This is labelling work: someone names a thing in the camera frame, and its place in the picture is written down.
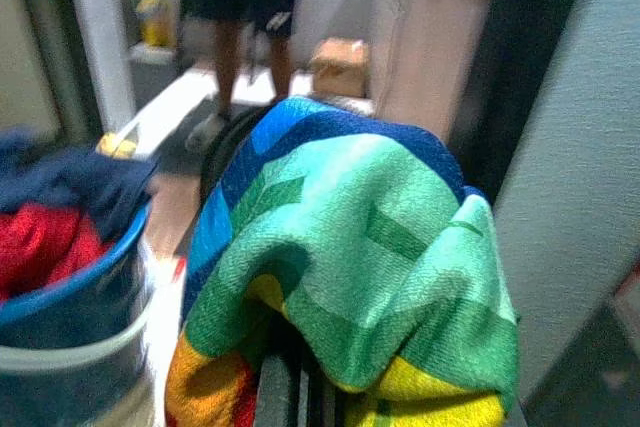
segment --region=blue laundry basket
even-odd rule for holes
[[[147,304],[150,287],[138,241],[150,206],[102,258],[69,279],[0,305],[0,346],[68,349],[113,337]]]

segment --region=red towel section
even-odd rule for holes
[[[0,302],[70,277],[111,245],[78,209],[25,204],[0,214]]]

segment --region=cardboard box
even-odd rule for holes
[[[316,93],[366,98],[369,47],[361,40],[328,39],[316,48],[311,71]]]

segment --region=colorful striped towel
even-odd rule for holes
[[[196,228],[169,425],[251,426],[274,312],[353,394],[345,425],[501,425],[515,400],[490,207],[416,127],[299,98],[258,124]]]

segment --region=shoe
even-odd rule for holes
[[[194,153],[204,152],[226,123],[219,115],[211,114],[193,128],[184,143],[185,149]]]

